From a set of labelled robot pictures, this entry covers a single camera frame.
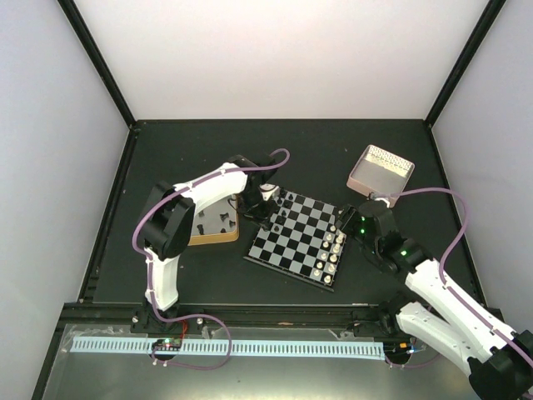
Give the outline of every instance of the black frame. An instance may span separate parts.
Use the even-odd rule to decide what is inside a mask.
[[[99,274],[99,264],[102,260],[103,250],[106,246],[107,235],[111,229],[112,220],[117,209],[118,201],[122,193],[122,186],[124,184],[127,170],[129,169],[130,162],[132,160],[133,151],[137,142],[137,136],[140,129],[137,128],[137,120],[134,118],[126,99],[122,95],[120,88],[118,87],[109,67],[107,66],[103,55],[100,53],[96,42],[94,41],[92,34],[90,33],[86,23],[83,20],[81,13],[79,12],[74,0],[57,0],[61,5],[66,17],[77,34],[80,42],[85,48],[87,55],[91,59],[94,67],[97,69],[104,85],[106,86],[112,100],[115,102],[119,112],[122,115],[126,125],[129,127],[130,132],[127,137],[127,142],[122,153],[122,157],[118,166],[117,174],[113,181],[112,190],[107,201],[107,205],[103,214],[102,223],[98,230],[96,242],[92,250],[91,257],[87,265],[87,271],[83,279],[82,288],[79,293],[78,303],[66,303],[63,307],[61,316],[57,323],[56,330],[52,335],[52,340],[47,351],[47,355],[44,359],[42,370],[37,380],[35,391],[32,399],[42,398],[44,390],[46,388],[47,380],[52,370],[52,365],[55,359],[58,346],[61,341],[61,337],[64,328],[70,323],[81,324],[99,324],[109,323],[116,325],[130,325],[132,323],[132,315],[134,306],[132,305],[116,305],[116,304],[93,304],[92,297]],[[445,179],[445,186],[449,188],[449,184],[442,167],[441,158],[436,147],[432,127],[435,125],[437,118],[440,116],[446,103],[451,97],[451,94],[455,90],[457,84],[461,80],[462,75],[470,64],[472,58],[475,56],[477,49],[483,42],[486,34],[492,26],[492,23],[496,20],[500,10],[505,5],[506,0],[489,0],[486,4],[485,10],[481,14],[474,30],[472,31],[466,45],[464,46],[460,56],[458,57],[456,64],[452,68],[448,78],[441,91],[439,92],[430,112],[428,113],[424,123],[426,125],[427,134],[431,138],[433,150],[435,152],[439,167],[441,170],[441,176]],[[461,220],[456,210],[453,200],[450,198],[452,209],[455,210],[456,224],[459,229]],[[466,240],[461,241],[461,246],[464,247],[468,262],[472,269],[474,263],[471,257],[470,250],[466,244]],[[482,302],[486,305],[486,300],[481,290],[481,285],[477,274],[475,276],[475,287],[482,299]],[[289,317],[290,321],[295,326],[306,324],[307,327],[337,327],[348,328],[350,324],[353,326],[353,321],[373,321],[376,318],[376,307],[317,307],[316,309],[309,310],[306,307],[306,312],[302,312],[300,307],[257,307],[256,309],[248,309],[246,314],[238,307],[213,307],[209,310],[204,310],[218,317],[225,319],[228,324],[235,326],[246,326],[253,324],[253,326],[272,326],[278,324],[281,318]],[[375,327],[363,328],[361,336],[373,336],[383,340],[393,340],[388,337],[380,337],[379,330],[376,331]]]

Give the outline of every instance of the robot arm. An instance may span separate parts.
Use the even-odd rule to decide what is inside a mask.
[[[237,211],[262,226],[269,223],[276,206],[271,198],[278,187],[265,183],[276,170],[238,171],[243,168],[246,170],[272,165],[273,159],[269,158],[258,164],[242,156],[235,156],[215,171],[191,182],[174,186],[160,182],[153,188],[142,215],[146,215],[163,198],[185,189],[181,195],[154,213],[143,225],[137,241],[137,245],[150,255],[147,262],[152,263],[152,290],[157,308],[166,311],[178,299],[178,260],[189,243],[195,215],[213,203],[237,194]],[[151,303],[150,289],[146,290],[145,296]]]
[[[412,299],[391,302],[388,325],[413,335],[463,371],[483,400],[518,398],[533,384],[533,370],[504,338],[533,355],[533,334],[514,329],[487,312],[412,239],[403,238],[383,201],[343,208],[336,223],[377,261],[377,267],[424,298],[444,319]]]

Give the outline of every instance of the chessboard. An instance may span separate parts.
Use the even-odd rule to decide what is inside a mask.
[[[259,229],[245,259],[333,291],[346,235],[331,204],[282,189],[271,229]]]

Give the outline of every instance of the white wall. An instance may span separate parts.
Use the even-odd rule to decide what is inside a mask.
[[[136,118],[424,118],[487,0],[76,3]]]
[[[0,398],[77,299],[127,128],[54,1],[0,2]]]
[[[507,2],[434,132],[491,306],[533,329],[533,2]]]

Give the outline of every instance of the black mat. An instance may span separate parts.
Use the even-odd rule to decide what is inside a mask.
[[[415,163],[407,188],[443,186],[431,138],[417,120],[268,120],[140,122],[141,132],[100,264],[94,302],[139,303],[146,289],[146,264],[131,247],[139,213],[154,183],[182,183],[219,167],[230,156],[253,160],[276,148],[291,152],[273,183],[336,206],[358,205],[363,196],[346,187],[348,173],[366,146],[375,144]],[[456,234],[451,205],[442,194],[404,197],[394,208],[403,233],[439,257]],[[348,243],[335,292],[284,277],[243,259],[257,227],[241,218],[232,243],[188,248],[180,259],[178,290],[185,304],[376,304],[402,285],[381,275]],[[447,272],[474,294],[463,248]]]

